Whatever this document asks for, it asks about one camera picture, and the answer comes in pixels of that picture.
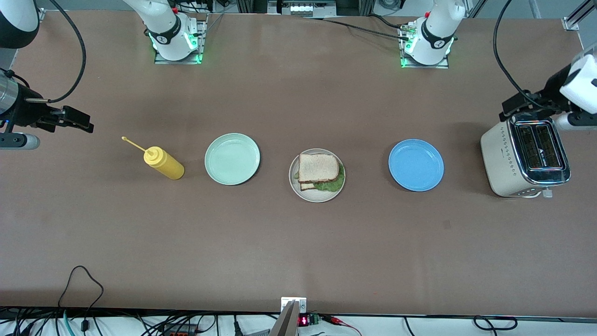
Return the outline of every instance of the table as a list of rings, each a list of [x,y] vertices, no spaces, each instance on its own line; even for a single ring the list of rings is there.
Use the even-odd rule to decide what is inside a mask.
[[[451,68],[434,70],[401,69],[395,40],[269,15],[226,15],[203,64],[157,66],[135,13],[71,15],[88,66],[64,103],[96,130],[27,129],[37,150],[0,152],[1,305],[55,305],[83,264],[106,287],[103,307],[276,311],[296,295],[336,313],[597,317],[595,133],[562,134],[573,177],[553,200],[499,198],[487,181],[479,140],[515,93],[493,58],[494,20],[463,21]],[[580,51],[557,20],[502,26],[503,61],[532,91]],[[79,63],[70,27],[48,13],[15,70],[55,97]],[[229,132],[261,149],[258,172],[236,187],[204,168],[207,146]],[[121,136],[163,147],[185,176],[161,176]],[[408,138],[444,158],[429,192],[388,172]],[[309,148],[346,166],[328,203],[289,186]],[[84,273],[69,291],[64,305],[97,295]]]

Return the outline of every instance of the yellow squeeze bottle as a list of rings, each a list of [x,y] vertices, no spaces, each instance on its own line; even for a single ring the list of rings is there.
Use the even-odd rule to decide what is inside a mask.
[[[154,168],[160,173],[166,175],[169,179],[178,180],[181,177],[183,177],[183,165],[176,161],[175,158],[170,156],[162,148],[153,146],[149,147],[148,149],[143,149],[138,144],[127,139],[126,136],[123,136],[122,140],[130,143],[131,145],[145,152],[145,154],[143,154],[143,159],[145,160],[145,163],[147,163],[150,167]]]

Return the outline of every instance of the toaster slot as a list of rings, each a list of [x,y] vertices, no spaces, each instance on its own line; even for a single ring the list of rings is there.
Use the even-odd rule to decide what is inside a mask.
[[[518,133],[520,134],[522,149],[524,150],[524,156],[527,159],[527,164],[531,169],[539,169],[543,167],[541,157],[539,155],[539,149],[537,148],[537,142],[533,134],[533,128],[531,126],[519,126]]]
[[[558,152],[553,143],[553,136],[548,126],[537,126],[537,137],[543,150],[543,166],[546,168],[561,168]]]

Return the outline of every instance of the white floor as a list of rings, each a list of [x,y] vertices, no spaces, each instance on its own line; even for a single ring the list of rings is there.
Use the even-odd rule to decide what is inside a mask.
[[[401,317],[344,317],[341,319],[359,329],[362,336],[409,336],[408,330]],[[144,319],[147,323],[158,323],[161,318],[148,317]],[[141,336],[145,332],[143,325],[132,317],[101,317],[97,319],[98,325],[104,336]],[[234,326],[232,316],[220,316],[218,319],[219,335],[214,326],[209,331],[202,333],[203,336],[234,336]],[[473,325],[470,319],[431,319],[410,317],[408,319],[411,329],[416,336],[492,336],[491,332],[482,331]],[[90,320],[90,330],[87,336],[99,336],[97,328]],[[206,316],[201,321],[200,329],[208,328],[214,322],[214,318]],[[253,332],[259,332],[270,329],[275,320],[268,316],[238,316],[238,322],[242,332],[249,335]],[[75,336],[82,336],[80,330],[81,319],[74,319],[70,322]],[[507,326],[510,323],[494,322],[495,327]],[[12,334],[14,322],[0,325],[0,335]],[[31,331],[31,335],[36,333],[37,326]],[[60,335],[68,336],[62,319],[59,319]],[[354,330],[334,326],[326,322],[319,325],[299,328],[298,333],[301,336],[311,336],[323,332],[322,336],[359,336]],[[597,335],[597,324],[595,323],[565,323],[565,322],[530,322],[520,321],[518,327],[511,331],[498,331],[499,336],[589,336]],[[54,321],[46,324],[41,336],[56,336]]]

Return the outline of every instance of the white plate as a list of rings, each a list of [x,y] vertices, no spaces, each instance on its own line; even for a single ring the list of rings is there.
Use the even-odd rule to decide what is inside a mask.
[[[320,148],[307,149],[306,151],[302,152],[301,154],[333,155],[336,158],[336,160],[338,160],[338,163],[340,163],[342,166],[344,166],[344,164],[342,164],[342,161],[340,161],[340,159],[334,153],[327,151],[325,149],[320,149]],[[344,167],[344,183],[342,183],[342,187],[340,188],[340,190],[335,191],[335,192],[322,191],[322,190],[316,190],[316,189],[301,191],[299,180],[294,178],[294,175],[297,172],[299,172],[299,161],[298,161],[299,156],[300,155],[297,155],[297,157],[294,158],[293,163],[290,165],[290,170],[288,171],[288,180],[290,181],[290,186],[293,188],[294,192],[297,193],[297,195],[300,198],[302,198],[303,200],[309,201],[309,202],[322,203],[322,202],[331,200],[332,198],[336,197],[340,193],[340,191],[342,191],[342,189],[344,188],[344,184],[346,184],[346,167]]]

